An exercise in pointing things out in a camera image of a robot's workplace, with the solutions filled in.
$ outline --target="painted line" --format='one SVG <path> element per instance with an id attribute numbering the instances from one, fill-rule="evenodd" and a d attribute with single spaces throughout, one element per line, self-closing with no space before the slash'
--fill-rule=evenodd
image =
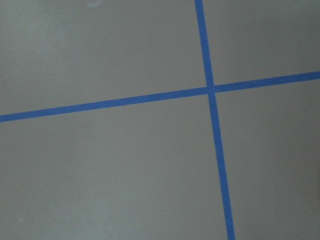
<path id="1" fill-rule="evenodd" d="M 223 202 L 225 226 L 228 240 L 235 240 L 235 230 L 232 216 L 231 201 L 229 195 L 228 178 L 225 165 L 224 148 L 221 137 L 218 106 L 215 95 L 214 76 L 212 71 L 208 35 L 206 29 L 205 13 L 202 0 L 194 0 L 196 15 L 198 20 L 198 28 L 200 35 L 200 43 L 202 50 L 203 66 L 205 71 L 206 86 L 208 88 L 208 101 L 211 114 L 212 133 L 215 145 L 215 154 L 220 179 L 220 189 Z"/>
<path id="2" fill-rule="evenodd" d="M 113 108 L 113 107 L 125 106 L 125 105 L 142 104 L 142 103 L 156 102 L 156 101 L 162 101 L 162 100 L 193 97 L 198 95 L 205 95 L 207 93 L 208 93 L 208 89 L 206 87 L 199 87 L 199 88 L 192 88 L 192 89 L 179 90 L 179 91 L 170 91 L 170 92 L 156 93 L 156 94 L 143 95 L 143 96 L 134 96 L 134 97 L 114 99 L 114 100 L 98 101 L 98 102 L 91 102 L 91 103 L 85 103 L 85 104 L 77 104 L 77 105 L 70 105 L 70 106 L 61 106 L 61 107 L 54 107 L 54 108 L 48 108 L 48 109 L 34 110 L 34 111 L 12 113 L 12 114 L 0 115 L 0 123 L 22 120 L 22 119 L 32 119 L 32 118 L 40 118 L 40 117 L 52 116 L 52 115 L 90 111 L 90 110 L 96 110 L 96 109 Z"/>
<path id="3" fill-rule="evenodd" d="M 228 83 L 222 85 L 214 86 L 214 91 L 216 93 L 237 91 L 243 89 L 261 88 L 266 86 L 280 85 L 280 84 L 290 84 L 298 83 L 304 81 L 318 80 L 320 79 L 320 71 L 301 73 L 288 76 L 278 76 L 271 78 L 264 78 L 251 81 L 241 81 L 235 83 Z"/>

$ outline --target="gray floor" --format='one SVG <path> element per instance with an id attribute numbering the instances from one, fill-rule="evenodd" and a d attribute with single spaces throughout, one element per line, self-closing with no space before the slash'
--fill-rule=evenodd
<path id="1" fill-rule="evenodd" d="M 319 1 L 204 0 L 215 83 L 320 71 Z M 2 0 L 0 115 L 206 85 L 192 0 Z M 237 240 L 320 239 L 320 79 L 217 93 Z M 206 95 L 0 123 L 1 240 L 226 240 Z"/>

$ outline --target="horizontal blue line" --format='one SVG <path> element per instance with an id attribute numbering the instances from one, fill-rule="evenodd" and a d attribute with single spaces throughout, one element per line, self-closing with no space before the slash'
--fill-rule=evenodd
<path id="1" fill-rule="evenodd" d="M 192 97 L 192 96 L 198 96 L 198 95 L 205 95 L 207 93 L 208 93 L 208 90 L 206 87 L 199 87 L 199 88 L 192 88 L 192 89 L 179 90 L 179 91 L 170 91 L 170 92 L 156 93 L 156 94 L 143 95 L 143 96 L 134 96 L 134 97 L 98 101 L 98 102 L 91 102 L 91 103 L 78 104 L 78 105 L 61 106 L 61 107 L 48 108 L 48 109 L 35 110 L 35 111 L 19 112 L 19 113 L 7 114 L 7 115 L 0 115 L 0 123 L 22 120 L 22 119 L 39 118 L 39 117 L 52 116 L 52 115 L 83 112 L 83 111 L 96 110 L 96 109 L 112 108 L 112 107 L 125 106 L 125 105 L 149 103 L 149 102 L 155 102 L 155 101 L 161 101 L 161 100 Z"/>
<path id="2" fill-rule="evenodd" d="M 215 85 L 214 91 L 216 93 L 223 93 L 236 90 L 260 88 L 279 84 L 297 83 L 317 79 L 320 79 L 320 71 Z"/>

